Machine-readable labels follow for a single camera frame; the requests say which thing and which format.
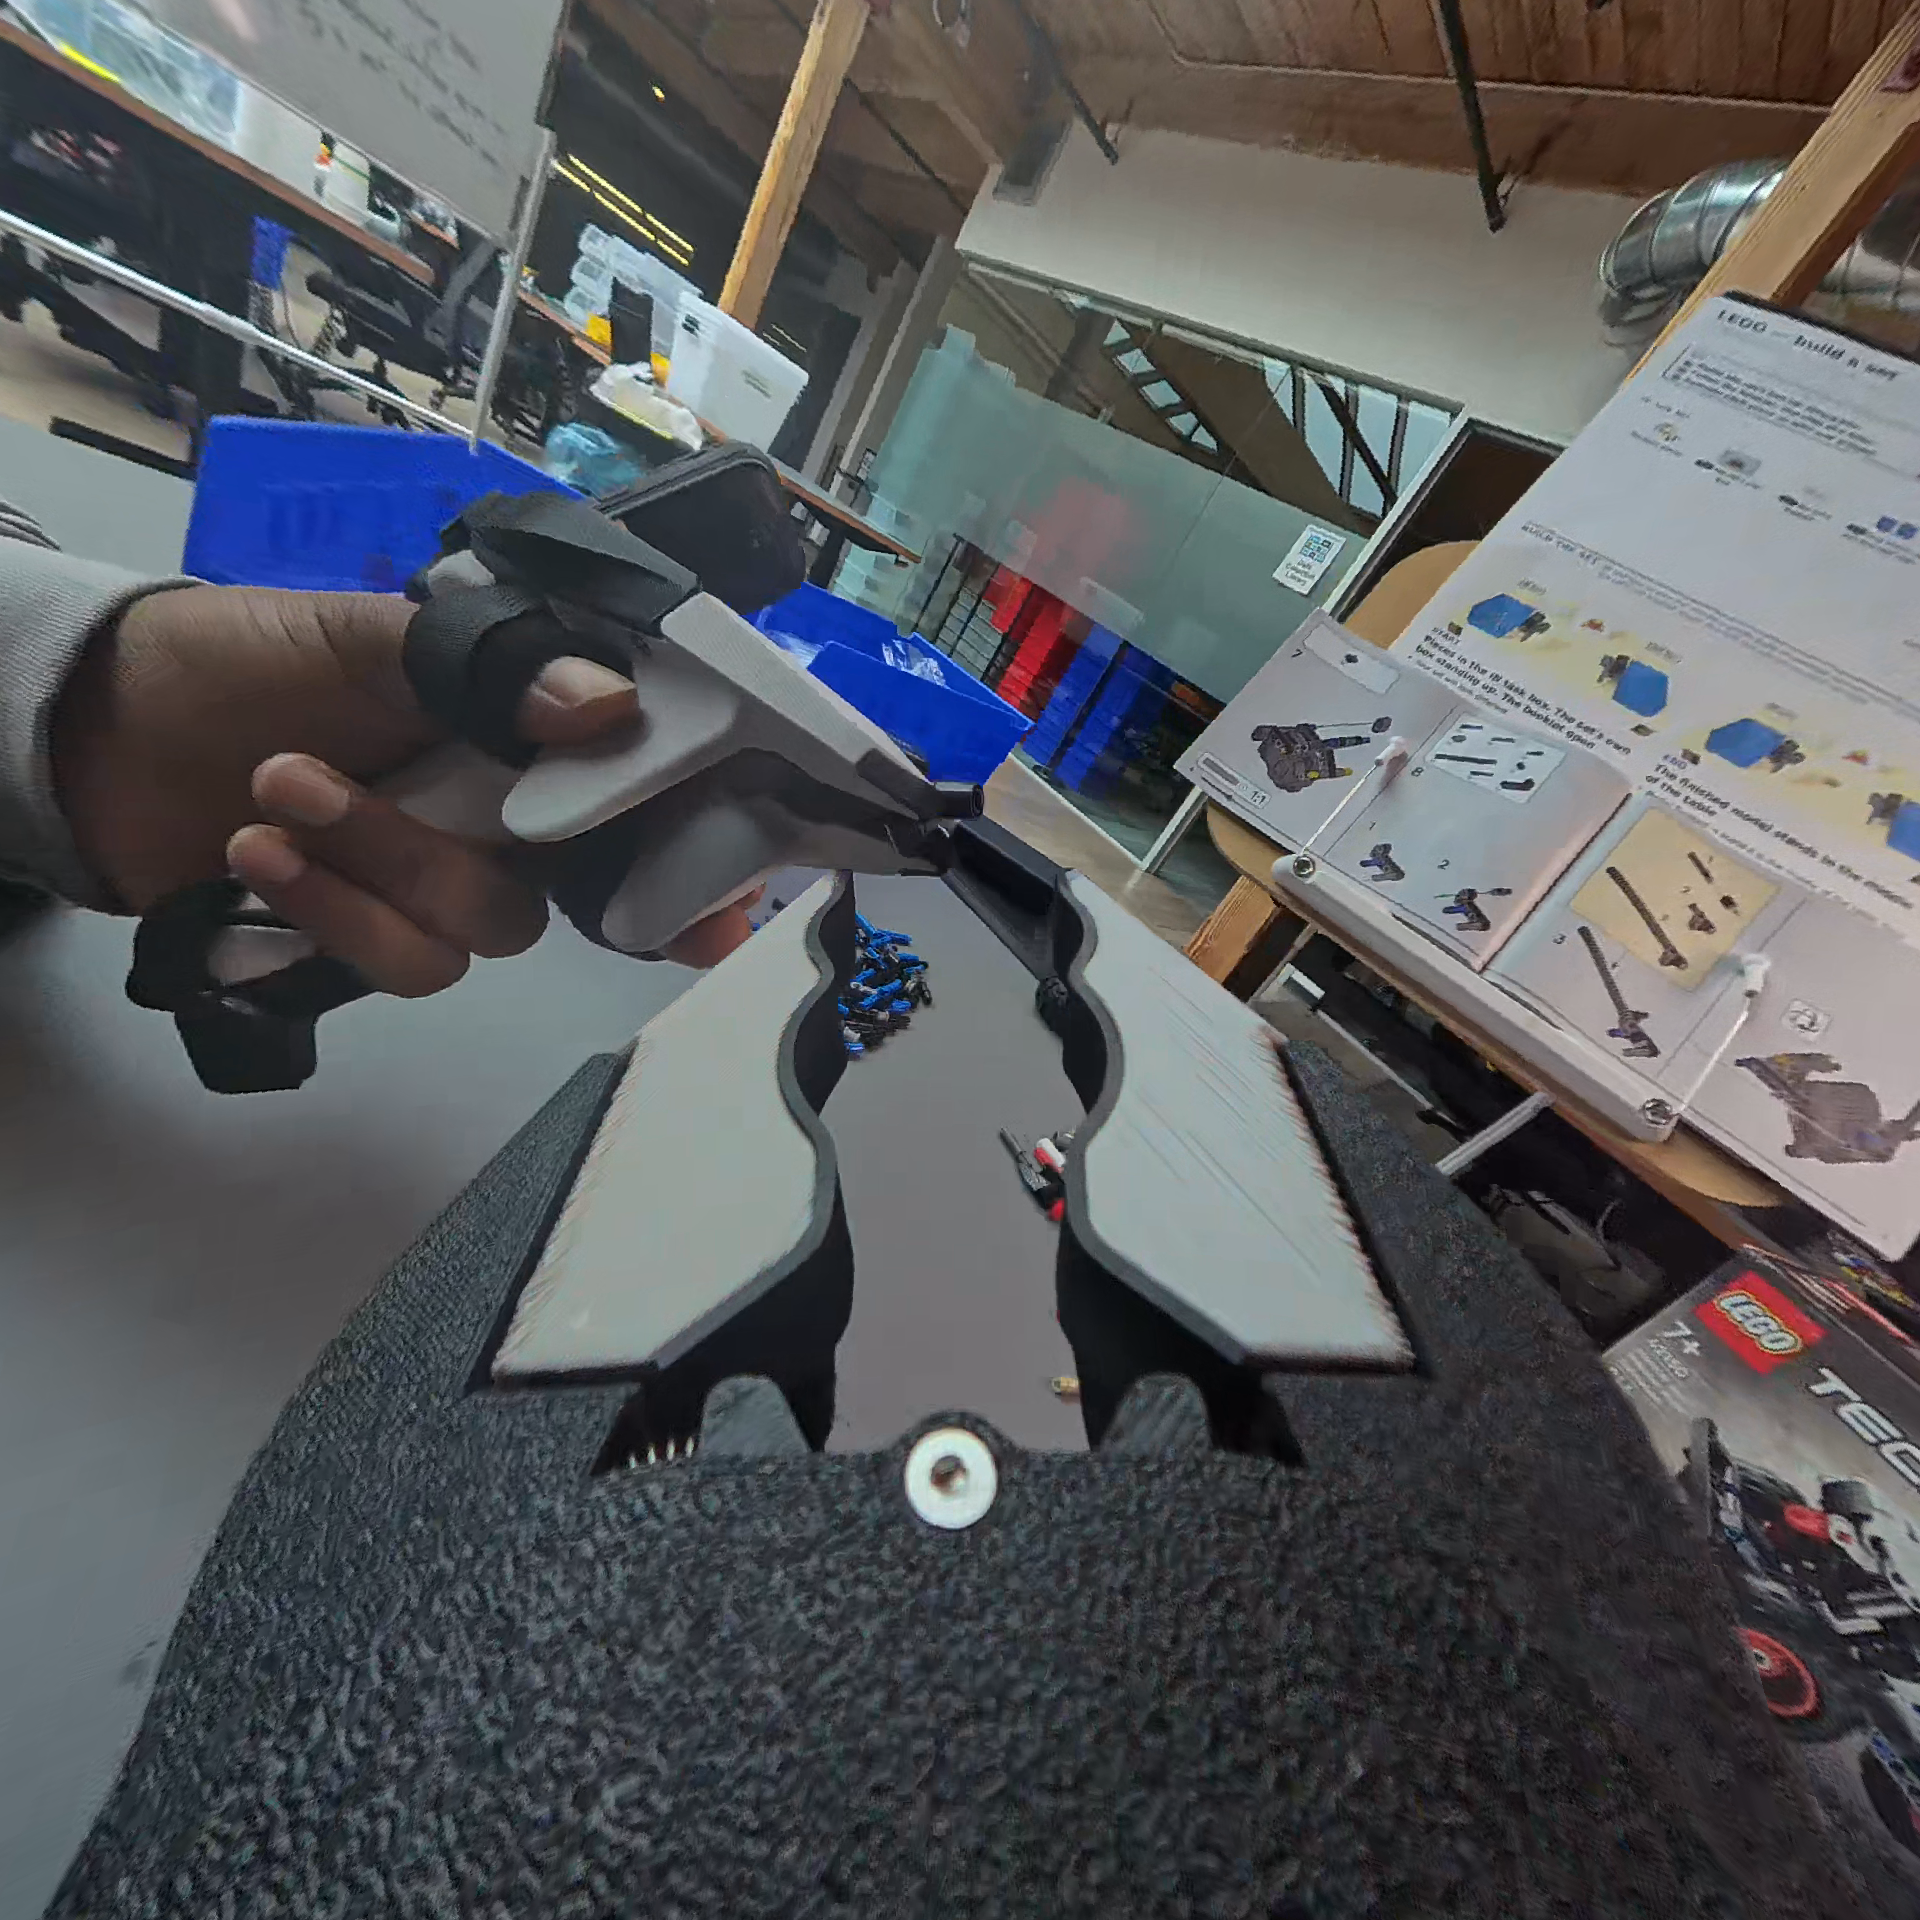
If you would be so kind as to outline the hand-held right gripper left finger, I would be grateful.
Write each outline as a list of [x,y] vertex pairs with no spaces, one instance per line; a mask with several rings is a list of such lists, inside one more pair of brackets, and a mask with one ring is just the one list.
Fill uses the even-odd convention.
[[496,1378],[662,1371],[826,1260],[854,945],[852,873],[822,873],[638,1030]]

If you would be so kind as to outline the person's left forearm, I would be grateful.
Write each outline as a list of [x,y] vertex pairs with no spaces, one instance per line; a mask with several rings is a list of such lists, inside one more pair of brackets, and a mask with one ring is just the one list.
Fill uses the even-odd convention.
[[4,500],[4,879],[118,910],[83,864],[58,800],[54,710],[88,643],[140,597],[184,587],[184,574],[138,574],[75,556]]

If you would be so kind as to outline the grey desk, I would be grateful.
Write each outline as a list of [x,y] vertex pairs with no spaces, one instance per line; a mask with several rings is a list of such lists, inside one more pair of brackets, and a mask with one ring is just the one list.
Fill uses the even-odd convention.
[[[1080,1448],[1054,1227],[1003,1129],[1080,1116],[1033,982],[942,880],[863,879],[934,1007],[829,1106],[854,1237],[837,1448],[970,1410]],[[130,927],[4,939],[4,1917],[36,1917],[118,1776],[238,1480],[393,1260],[693,970],[559,923],[454,992],[324,1017],[321,1070],[207,1095],[123,996]]]

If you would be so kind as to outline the person's left hand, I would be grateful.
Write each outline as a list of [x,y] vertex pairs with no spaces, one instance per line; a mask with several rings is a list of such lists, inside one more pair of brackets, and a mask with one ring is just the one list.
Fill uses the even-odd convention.
[[54,709],[54,789],[119,913],[238,879],[373,992],[533,949],[548,903],[382,784],[441,746],[389,593],[169,587],[93,642]]

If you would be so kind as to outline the blue plastic bin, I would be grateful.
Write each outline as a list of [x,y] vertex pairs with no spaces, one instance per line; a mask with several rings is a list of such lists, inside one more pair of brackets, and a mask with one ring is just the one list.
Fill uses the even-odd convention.
[[918,633],[874,643],[829,642],[809,670],[925,760],[933,782],[984,784],[1033,730],[1033,718]]
[[341,421],[215,418],[179,570],[207,583],[391,591],[486,493],[576,487],[498,445]]
[[780,593],[770,606],[753,613],[753,624],[800,664],[811,664],[829,646],[878,659],[883,664],[900,651],[900,626],[884,613],[817,583]]

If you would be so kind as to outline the stack of blue bins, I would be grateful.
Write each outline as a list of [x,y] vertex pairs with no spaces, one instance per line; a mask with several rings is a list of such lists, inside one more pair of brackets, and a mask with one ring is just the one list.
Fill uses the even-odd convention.
[[1103,799],[1152,750],[1181,684],[1176,669],[1093,624],[1021,750],[1052,784]]

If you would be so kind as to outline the stack of red bins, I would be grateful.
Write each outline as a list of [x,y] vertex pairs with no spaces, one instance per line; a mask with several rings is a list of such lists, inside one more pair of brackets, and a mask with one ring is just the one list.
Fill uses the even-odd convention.
[[998,633],[995,691],[1025,718],[1052,701],[1093,613],[1089,580],[1127,544],[1130,508],[1093,477],[1054,482],[1039,504],[1021,504],[998,534],[992,626]]

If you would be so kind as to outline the white storage box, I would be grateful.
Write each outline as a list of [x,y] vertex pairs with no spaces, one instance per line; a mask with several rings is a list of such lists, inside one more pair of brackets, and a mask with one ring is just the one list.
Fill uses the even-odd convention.
[[726,439],[776,452],[805,393],[805,366],[716,303],[684,293],[664,393]]

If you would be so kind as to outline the black office chair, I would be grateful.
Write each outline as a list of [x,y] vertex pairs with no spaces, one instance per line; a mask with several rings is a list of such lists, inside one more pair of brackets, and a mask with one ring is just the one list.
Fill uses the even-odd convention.
[[429,285],[393,266],[368,265],[336,275],[321,265],[304,278],[324,303],[317,348],[343,360],[370,354],[373,381],[391,384],[391,366],[430,381],[434,396],[473,396],[488,354],[502,256],[488,242],[468,248]]

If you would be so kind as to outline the toy truck set box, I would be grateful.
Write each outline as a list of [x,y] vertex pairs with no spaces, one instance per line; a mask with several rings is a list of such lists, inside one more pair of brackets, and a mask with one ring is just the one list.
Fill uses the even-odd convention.
[[1720,1263],[1603,1355],[1731,1578],[1863,1912],[1917,1917],[1917,1300]]

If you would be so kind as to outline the whiteboard on stand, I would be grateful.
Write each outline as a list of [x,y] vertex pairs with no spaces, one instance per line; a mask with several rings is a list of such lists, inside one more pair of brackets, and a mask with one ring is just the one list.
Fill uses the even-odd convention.
[[468,435],[482,445],[559,153],[548,102],[572,2],[148,2],[148,13],[498,242],[502,291]]

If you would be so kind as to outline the white instruction poster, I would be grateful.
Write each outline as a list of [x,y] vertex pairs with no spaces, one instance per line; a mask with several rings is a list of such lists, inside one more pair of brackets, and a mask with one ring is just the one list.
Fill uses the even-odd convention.
[[1917,360],[1712,296],[1394,642],[1917,945]]

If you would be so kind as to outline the black ceiling pipe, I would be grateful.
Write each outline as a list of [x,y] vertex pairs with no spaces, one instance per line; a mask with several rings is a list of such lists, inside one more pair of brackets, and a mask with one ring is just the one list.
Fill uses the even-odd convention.
[[1479,72],[1472,59],[1462,2],[1452,0],[1429,2],[1429,13],[1462,111],[1482,222],[1491,232],[1501,232],[1505,226],[1505,182],[1502,165],[1494,155],[1494,138],[1482,111]]

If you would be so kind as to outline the lego instruction booklet on stand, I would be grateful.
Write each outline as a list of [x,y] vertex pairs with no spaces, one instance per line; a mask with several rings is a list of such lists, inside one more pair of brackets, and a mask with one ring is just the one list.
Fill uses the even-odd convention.
[[[1917,171],[1917,2],[1908,2],[1847,84],[1837,105],[1828,111],[1808,143],[1790,155],[1786,174],[1754,222],[1642,348],[1624,391],[1633,391],[1650,372],[1655,350],[1664,350],[1711,296],[1751,296],[1804,310],[1845,252],[1845,242],[1860,236],[1910,171]],[[1299,910],[1281,908],[1254,880],[1257,861],[1281,858],[1275,840],[1215,804],[1210,809],[1210,832],[1215,848],[1237,864],[1237,884],[1188,939],[1187,955],[1237,998],[1254,998],[1281,965],[1302,957],[1317,935],[1330,935]],[[1462,1146],[1455,1163],[1471,1166],[1538,1113],[1548,1113],[1546,1099],[1524,1088],[1524,1106]],[[1652,1146],[1612,1137],[1594,1123],[1563,1123],[1712,1233],[1725,1210],[1777,1210],[1786,1199],[1773,1179],[1731,1158],[1684,1123],[1668,1143]]]

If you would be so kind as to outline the metal air duct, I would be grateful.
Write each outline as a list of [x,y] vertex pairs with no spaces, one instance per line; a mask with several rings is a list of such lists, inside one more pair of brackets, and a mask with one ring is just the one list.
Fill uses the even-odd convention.
[[[1641,202],[1597,265],[1601,330],[1642,348],[1764,210],[1786,160],[1731,160]],[[1840,322],[1917,322],[1917,171],[1833,259],[1818,308]]]

